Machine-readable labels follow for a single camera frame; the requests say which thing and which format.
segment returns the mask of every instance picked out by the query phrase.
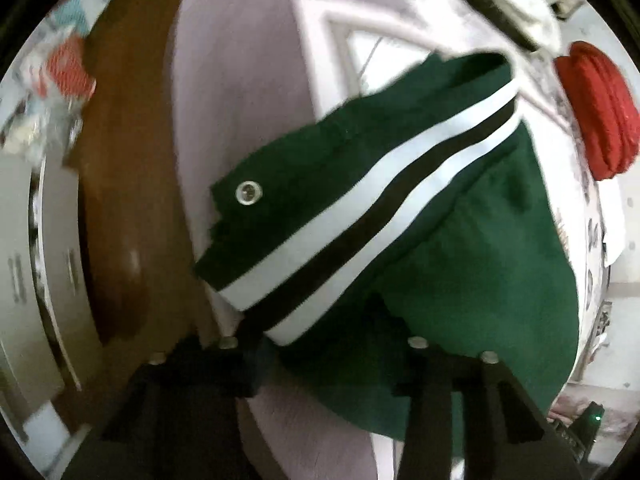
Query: white stripe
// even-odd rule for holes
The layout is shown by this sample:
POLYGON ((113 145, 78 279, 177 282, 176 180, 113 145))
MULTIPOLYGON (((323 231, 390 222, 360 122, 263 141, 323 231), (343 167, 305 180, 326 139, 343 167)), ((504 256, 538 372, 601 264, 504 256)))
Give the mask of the white stripe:
POLYGON ((490 152, 515 131, 520 123, 520 117, 521 111, 517 109, 516 113, 489 137, 450 156, 434 173, 421 181, 409 193, 393 218, 378 234, 324 282, 318 290, 306 298, 295 311, 274 328, 267 330, 267 336, 277 345, 284 346, 294 342, 305 333, 331 308, 373 259, 389 247, 411 225, 420 211, 434 196, 447 187, 461 170, 490 152))
POLYGON ((246 310, 260 301, 366 213, 405 167, 436 144, 466 132, 495 114, 517 92, 517 82, 512 80, 486 99, 388 152, 345 195, 220 290, 220 294, 238 310, 246 310))

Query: folded red towel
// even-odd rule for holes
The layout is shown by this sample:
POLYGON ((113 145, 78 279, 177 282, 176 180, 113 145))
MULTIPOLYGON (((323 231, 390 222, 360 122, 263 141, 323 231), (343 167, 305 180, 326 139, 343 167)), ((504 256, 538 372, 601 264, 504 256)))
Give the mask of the folded red towel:
POLYGON ((620 70, 590 43, 572 43, 556 70, 574 109, 596 180, 624 173, 638 154, 640 116, 620 70))

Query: black stripe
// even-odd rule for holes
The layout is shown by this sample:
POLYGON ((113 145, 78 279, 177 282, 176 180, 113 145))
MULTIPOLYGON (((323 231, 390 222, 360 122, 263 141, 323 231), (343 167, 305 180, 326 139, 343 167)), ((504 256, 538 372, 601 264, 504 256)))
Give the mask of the black stripe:
POLYGON ((444 140, 414 160, 389 183, 373 205, 348 229, 322 248, 289 279, 245 311, 265 331, 276 326, 355 256, 396 214, 409 193, 451 155, 486 139, 515 111, 515 99, 464 134, 444 140))

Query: wooden floor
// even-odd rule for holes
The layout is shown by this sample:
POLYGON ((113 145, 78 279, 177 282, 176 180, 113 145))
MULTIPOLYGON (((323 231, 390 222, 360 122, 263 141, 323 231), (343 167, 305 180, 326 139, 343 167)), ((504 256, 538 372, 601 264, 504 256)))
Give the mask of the wooden floor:
POLYGON ((68 164, 82 188, 90 297, 104 370, 54 403, 72 427, 155 351, 214 324, 193 256, 174 169, 166 48, 180 0, 114 0, 86 43, 97 79, 68 164))

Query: drawer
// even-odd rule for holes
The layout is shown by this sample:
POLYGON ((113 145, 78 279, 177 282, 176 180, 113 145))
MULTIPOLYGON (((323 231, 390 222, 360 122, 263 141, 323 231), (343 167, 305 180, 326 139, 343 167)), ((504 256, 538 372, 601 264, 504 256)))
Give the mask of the drawer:
POLYGON ((40 171, 38 243, 45 303, 76 387, 100 368, 102 346, 84 285, 78 234, 78 175, 47 158, 40 171))
POLYGON ((16 156, 0 156, 0 181, 0 367, 7 399, 19 399, 14 415, 24 420, 64 384, 44 332, 31 276, 31 167, 16 156))

